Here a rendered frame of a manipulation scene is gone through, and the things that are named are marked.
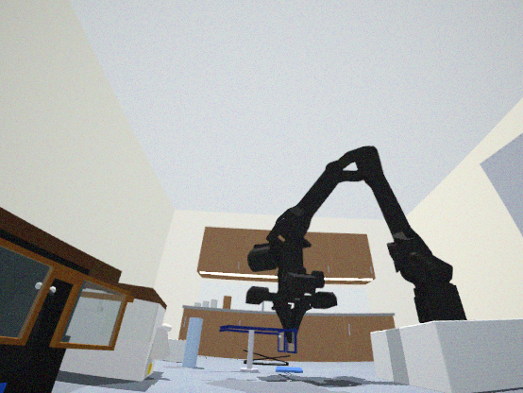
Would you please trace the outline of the navy glasses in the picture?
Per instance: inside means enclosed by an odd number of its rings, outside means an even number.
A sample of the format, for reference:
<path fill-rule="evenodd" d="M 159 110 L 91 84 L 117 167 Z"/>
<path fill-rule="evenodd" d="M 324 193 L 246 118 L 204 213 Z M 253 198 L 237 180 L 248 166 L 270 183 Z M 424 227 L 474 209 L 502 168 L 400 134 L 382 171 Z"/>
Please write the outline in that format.
<path fill-rule="evenodd" d="M 279 328 L 265 328 L 265 327 L 226 325 L 226 326 L 220 326 L 219 332 L 231 331 L 231 332 L 249 333 L 249 331 L 231 330 L 231 329 L 243 329 L 243 330 L 277 332 L 277 333 L 264 333 L 264 332 L 254 332 L 254 333 L 275 334 L 275 335 L 278 336 L 278 352 L 296 353 L 296 347 L 297 347 L 297 336 L 296 336 L 296 333 L 298 333 L 298 330 L 296 328 L 293 328 L 293 329 L 279 329 Z M 292 332 L 292 343 L 288 343 L 287 342 L 285 332 Z M 286 339 L 286 348 L 285 348 L 285 339 Z"/>

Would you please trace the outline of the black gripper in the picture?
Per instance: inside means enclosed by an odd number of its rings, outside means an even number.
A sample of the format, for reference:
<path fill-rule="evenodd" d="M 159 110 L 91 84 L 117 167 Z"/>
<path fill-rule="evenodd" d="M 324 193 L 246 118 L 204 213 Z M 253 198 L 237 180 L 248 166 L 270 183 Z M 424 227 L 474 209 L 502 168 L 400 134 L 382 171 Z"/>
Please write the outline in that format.
<path fill-rule="evenodd" d="M 273 311 L 276 311 L 283 329 L 299 329 L 303 316 L 308 310 L 313 309 L 328 309 L 336 306 L 337 296 L 333 292 L 320 291 L 312 295 L 305 296 L 305 294 L 293 294 L 287 290 L 280 290 L 281 278 L 285 270 L 285 266 L 291 267 L 291 272 L 299 271 L 303 265 L 295 263 L 286 263 L 278 266 L 278 292 L 269 292 L 268 287 L 251 286 L 245 294 L 246 303 L 261 304 L 264 301 L 273 301 Z M 292 304 L 294 307 L 292 309 Z"/>

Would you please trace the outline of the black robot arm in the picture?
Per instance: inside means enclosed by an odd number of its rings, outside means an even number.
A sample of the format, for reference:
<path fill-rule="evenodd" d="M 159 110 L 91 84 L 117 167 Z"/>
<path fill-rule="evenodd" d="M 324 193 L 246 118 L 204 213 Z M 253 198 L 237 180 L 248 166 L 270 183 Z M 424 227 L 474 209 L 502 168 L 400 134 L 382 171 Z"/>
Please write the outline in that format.
<path fill-rule="evenodd" d="M 344 169 L 356 163 L 356 171 Z M 343 171 L 342 171 L 343 170 Z M 383 175 L 380 154 L 373 145 L 347 151 L 340 159 L 326 165 L 308 193 L 294 207 L 287 209 L 276 221 L 266 240 L 267 244 L 254 245 L 247 254 L 248 266 L 253 272 L 275 270 L 281 264 L 303 265 L 302 249 L 311 244 L 304 238 L 312 218 L 335 187 L 343 181 L 364 180 L 372 189 L 394 242 L 387 243 L 394 260 L 396 273 L 413 283 L 414 303 L 419 323 L 435 319 L 467 320 L 458 288 L 450 283 L 453 267 L 435 257 L 423 239 L 412 230 L 396 196 Z M 278 238 L 285 239 L 284 243 Z M 287 267 L 287 269 L 286 269 Z M 304 270 L 305 269 L 305 270 Z M 285 266 L 280 290 L 293 294 L 315 294 L 316 288 L 325 287 L 322 271 L 306 268 L 291 272 Z"/>

